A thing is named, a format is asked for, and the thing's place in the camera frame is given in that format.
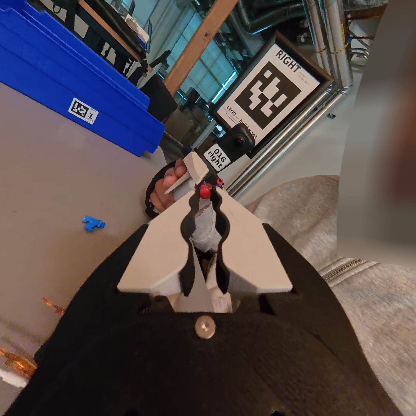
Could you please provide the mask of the red blue lego minifigure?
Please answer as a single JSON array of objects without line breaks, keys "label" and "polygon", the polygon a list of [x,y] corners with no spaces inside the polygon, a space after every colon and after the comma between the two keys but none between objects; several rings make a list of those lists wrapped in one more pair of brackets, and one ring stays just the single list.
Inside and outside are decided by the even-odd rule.
[{"label": "red blue lego minifigure", "polygon": [[198,190],[200,198],[203,200],[208,200],[213,194],[214,188],[223,188],[224,182],[222,179],[217,179],[217,182],[211,184],[206,181],[202,181],[199,184],[195,184],[195,189]]}]

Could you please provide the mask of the wooden post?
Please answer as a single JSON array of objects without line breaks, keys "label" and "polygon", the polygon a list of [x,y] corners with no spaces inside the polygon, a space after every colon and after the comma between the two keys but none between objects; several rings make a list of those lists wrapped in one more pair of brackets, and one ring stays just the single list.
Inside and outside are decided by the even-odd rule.
[{"label": "wooden post", "polygon": [[164,79],[164,85],[171,96],[175,96],[177,90],[189,75],[190,70],[194,67],[237,3],[237,0],[216,0],[213,3]]}]

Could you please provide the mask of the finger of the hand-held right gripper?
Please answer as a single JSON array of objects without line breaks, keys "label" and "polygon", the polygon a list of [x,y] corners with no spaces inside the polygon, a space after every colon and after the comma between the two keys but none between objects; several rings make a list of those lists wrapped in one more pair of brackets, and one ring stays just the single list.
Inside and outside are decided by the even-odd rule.
[{"label": "finger of the hand-held right gripper", "polygon": [[195,190],[195,186],[203,182],[208,175],[209,169],[205,162],[195,152],[190,152],[184,157],[185,174],[176,177],[177,180],[165,192],[165,195],[185,195]]}]

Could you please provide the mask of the person's right hand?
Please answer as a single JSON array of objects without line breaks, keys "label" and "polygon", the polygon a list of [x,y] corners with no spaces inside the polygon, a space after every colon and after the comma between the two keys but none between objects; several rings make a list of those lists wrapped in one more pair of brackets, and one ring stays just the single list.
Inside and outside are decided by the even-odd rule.
[{"label": "person's right hand", "polygon": [[172,193],[165,194],[165,192],[185,174],[187,174],[187,167],[184,160],[177,159],[174,166],[167,169],[163,178],[156,182],[155,188],[150,194],[150,202],[159,213],[165,211],[176,202]]}]

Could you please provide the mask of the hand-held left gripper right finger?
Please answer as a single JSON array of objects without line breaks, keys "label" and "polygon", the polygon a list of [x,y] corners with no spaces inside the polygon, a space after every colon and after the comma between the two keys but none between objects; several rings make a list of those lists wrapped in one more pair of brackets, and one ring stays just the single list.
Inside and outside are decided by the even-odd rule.
[{"label": "hand-held left gripper right finger", "polygon": [[214,189],[212,206],[217,249],[216,280],[222,293],[288,293],[293,285],[283,268],[264,224],[222,189]]}]

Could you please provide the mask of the blue plastic storage bin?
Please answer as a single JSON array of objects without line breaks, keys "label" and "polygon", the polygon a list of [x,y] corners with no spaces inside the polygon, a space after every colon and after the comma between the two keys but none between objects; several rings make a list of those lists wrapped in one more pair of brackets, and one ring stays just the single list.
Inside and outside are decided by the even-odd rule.
[{"label": "blue plastic storage bin", "polygon": [[136,156],[165,131],[148,96],[27,1],[1,1],[0,80]]}]

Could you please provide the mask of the person's right forearm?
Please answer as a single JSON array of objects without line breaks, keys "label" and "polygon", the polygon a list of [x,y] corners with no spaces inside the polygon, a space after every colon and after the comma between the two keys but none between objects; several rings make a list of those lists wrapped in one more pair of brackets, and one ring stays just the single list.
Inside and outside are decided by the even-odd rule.
[{"label": "person's right forearm", "polygon": [[224,294],[217,283],[217,250],[221,236],[216,230],[216,213],[211,205],[205,207],[195,217],[195,227],[191,242],[199,252],[198,262],[207,288],[213,297],[225,298],[228,294]]}]

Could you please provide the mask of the silver wall pipes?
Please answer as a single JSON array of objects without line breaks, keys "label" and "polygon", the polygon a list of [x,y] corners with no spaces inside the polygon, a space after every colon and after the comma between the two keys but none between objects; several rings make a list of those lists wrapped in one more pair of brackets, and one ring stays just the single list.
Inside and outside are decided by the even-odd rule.
[{"label": "silver wall pipes", "polygon": [[333,81],[291,121],[275,134],[270,144],[230,184],[226,190],[233,198],[243,195],[272,165],[283,156],[310,128],[337,104],[353,85],[346,19],[342,1],[303,1],[312,35],[318,65]]}]

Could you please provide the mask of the brown cardboard box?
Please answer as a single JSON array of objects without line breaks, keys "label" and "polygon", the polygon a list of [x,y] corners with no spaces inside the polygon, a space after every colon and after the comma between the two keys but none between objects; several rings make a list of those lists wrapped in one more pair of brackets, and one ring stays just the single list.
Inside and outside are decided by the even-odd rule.
[{"label": "brown cardboard box", "polygon": [[177,109],[165,122],[165,131],[180,143],[194,148],[210,122],[209,113],[198,107],[192,111],[186,109],[184,112]]}]

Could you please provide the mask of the blue lego piece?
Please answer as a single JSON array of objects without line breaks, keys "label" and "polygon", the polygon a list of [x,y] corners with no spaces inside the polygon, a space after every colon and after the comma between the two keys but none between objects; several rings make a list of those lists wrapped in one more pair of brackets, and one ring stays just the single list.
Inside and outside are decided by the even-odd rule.
[{"label": "blue lego piece", "polygon": [[95,228],[104,228],[106,226],[105,222],[91,216],[85,216],[82,222],[88,232],[92,232]]}]

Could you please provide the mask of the person's grey hoodie torso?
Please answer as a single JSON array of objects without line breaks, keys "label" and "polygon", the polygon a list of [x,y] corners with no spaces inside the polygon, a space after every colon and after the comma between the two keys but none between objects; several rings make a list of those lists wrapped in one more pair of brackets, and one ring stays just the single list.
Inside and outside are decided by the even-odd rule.
[{"label": "person's grey hoodie torso", "polygon": [[335,175],[296,179],[269,190],[246,208],[270,224],[321,275],[388,395],[403,415],[415,415],[415,270],[337,254],[339,180]]}]

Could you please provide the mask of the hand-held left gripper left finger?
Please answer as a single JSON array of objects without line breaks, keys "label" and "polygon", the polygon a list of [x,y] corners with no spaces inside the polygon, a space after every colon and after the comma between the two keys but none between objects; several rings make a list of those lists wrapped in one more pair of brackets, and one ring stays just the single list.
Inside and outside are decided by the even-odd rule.
[{"label": "hand-held left gripper left finger", "polygon": [[189,296],[195,281],[191,235],[198,190],[191,190],[146,226],[117,289],[124,293]]}]

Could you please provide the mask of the framed black white marker sign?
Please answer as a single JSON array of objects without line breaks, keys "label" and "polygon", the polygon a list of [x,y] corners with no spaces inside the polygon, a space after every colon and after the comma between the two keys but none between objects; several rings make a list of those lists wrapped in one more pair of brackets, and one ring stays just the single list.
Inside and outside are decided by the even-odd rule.
[{"label": "framed black white marker sign", "polygon": [[249,66],[210,109],[226,132],[244,124],[255,139],[252,159],[333,83],[283,34],[262,46]]}]

